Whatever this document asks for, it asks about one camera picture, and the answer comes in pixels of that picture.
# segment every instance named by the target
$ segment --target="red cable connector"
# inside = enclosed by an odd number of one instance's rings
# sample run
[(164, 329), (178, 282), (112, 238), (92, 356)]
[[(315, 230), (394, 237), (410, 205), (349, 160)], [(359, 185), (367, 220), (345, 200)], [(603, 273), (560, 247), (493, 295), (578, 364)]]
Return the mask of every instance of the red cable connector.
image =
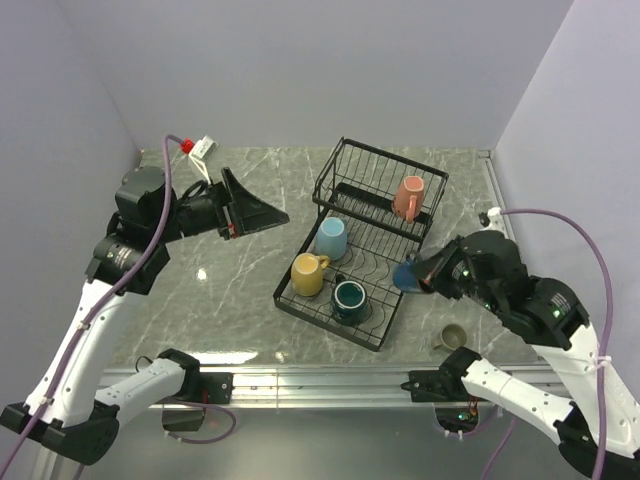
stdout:
[(193, 140), (191, 140), (190, 138), (185, 138), (184, 143), (180, 145), (180, 150), (189, 155), (191, 150), (193, 150), (194, 145), (195, 144), (193, 143)]

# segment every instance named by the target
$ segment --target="black wire rack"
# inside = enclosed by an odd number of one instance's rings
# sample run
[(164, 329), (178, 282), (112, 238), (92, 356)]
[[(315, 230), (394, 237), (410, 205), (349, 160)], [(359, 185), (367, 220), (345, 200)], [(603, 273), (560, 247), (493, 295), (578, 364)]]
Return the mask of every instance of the black wire rack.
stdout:
[[(414, 175), (424, 181), (425, 198), (419, 215), (409, 224), (391, 211), (391, 202), (403, 179)], [(313, 201), (421, 242), (431, 228), (448, 178), (437, 168), (342, 138), (316, 180)]]
[[(395, 190), (408, 175), (421, 176), (428, 186), (420, 214), (412, 224), (391, 211)], [(273, 294), (276, 307), (379, 351), (403, 296), (393, 286), (393, 271), (410, 252), (420, 250), (447, 178), (445, 172), (407, 158), (353, 140), (340, 140), (317, 179), (313, 200), (318, 203), (318, 218), (298, 254), (313, 253), (316, 233), (328, 216), (346, 224), (347, 253), (327, 267), (324, 287), (314, 297), (293, 290), (289, 268)], [(360, 282), (367, 291), (367, 315), (358, 325), (342, 325), (332, 316), (331, 291), (338, 274)]]

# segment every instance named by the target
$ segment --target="teal mug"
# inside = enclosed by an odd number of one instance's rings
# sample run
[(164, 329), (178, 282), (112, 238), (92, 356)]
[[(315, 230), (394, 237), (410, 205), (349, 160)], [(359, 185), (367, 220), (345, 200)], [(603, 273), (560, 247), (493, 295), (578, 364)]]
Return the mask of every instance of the teal mug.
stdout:
[(367, 305), (367, 291), (361, 283), (336, 275), (331, 292), (331, 308), (336, 322), (349, 327), (362, 323), (367, 318)]
[(337, 217), (325, 218), (316, 234), (316, 255), (326, 255), (335, 262), (346, 252), (347, 228), (344, 222)]

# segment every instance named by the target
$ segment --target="mug handle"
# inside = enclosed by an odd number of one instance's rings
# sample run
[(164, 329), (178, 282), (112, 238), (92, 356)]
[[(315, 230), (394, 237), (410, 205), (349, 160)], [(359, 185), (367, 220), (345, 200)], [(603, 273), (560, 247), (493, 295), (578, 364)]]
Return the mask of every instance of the mug handle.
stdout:
[(327, 255), (318, 255), (318, 260), (320, 260), (320, 268), (323, 270), (331, 263), (331, 259)]
[(409, 197), (409, 209), (407, 210), (407, 223), (413, 223), (413, 219), (416, 218), (417, 203), (418, 203), (418, 196), (411, 195), (411, 197)]

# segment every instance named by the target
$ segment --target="pink mug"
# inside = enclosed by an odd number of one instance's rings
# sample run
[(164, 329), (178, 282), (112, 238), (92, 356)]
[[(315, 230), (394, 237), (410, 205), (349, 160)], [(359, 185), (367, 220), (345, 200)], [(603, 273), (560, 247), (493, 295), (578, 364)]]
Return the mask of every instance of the pink mug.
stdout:
[(405, 177), (391, 204), (393, 213), (405, 219), (407, 223), (413, 223), (413, 220), (420, 214), (424, 194), (424, 180), (422, 178)]

